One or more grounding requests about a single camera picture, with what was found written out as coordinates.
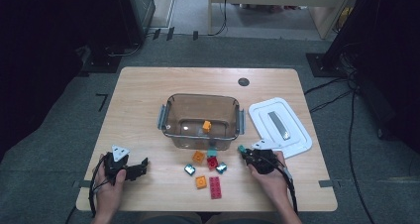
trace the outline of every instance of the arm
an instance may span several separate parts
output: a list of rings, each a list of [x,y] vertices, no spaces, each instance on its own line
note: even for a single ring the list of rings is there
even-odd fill
[[[121,169],[116,177],[115,184],[106,183],[96,193],[96,215],[92,220],[92,224],[108,224],[111,223],[112,218],[118,211],[121,204],[121,196],[123,194],[124,180],[127,172]],[[102,183],[106,179],[105,167],[102,162],[99,167],[98,174],[95,178],[95,183]]]
[[[285,165],[283,153],[275,152],[275,154],[277,155],[278,160]],[[278,170],[274,170],[268,174],[259,174],[253,165],[248,165],[248,167],[251,171],[251,175],[260,183],[263,191],[280,213],[282,223],[301,223],[288,199],[287,184],[283,175]]]

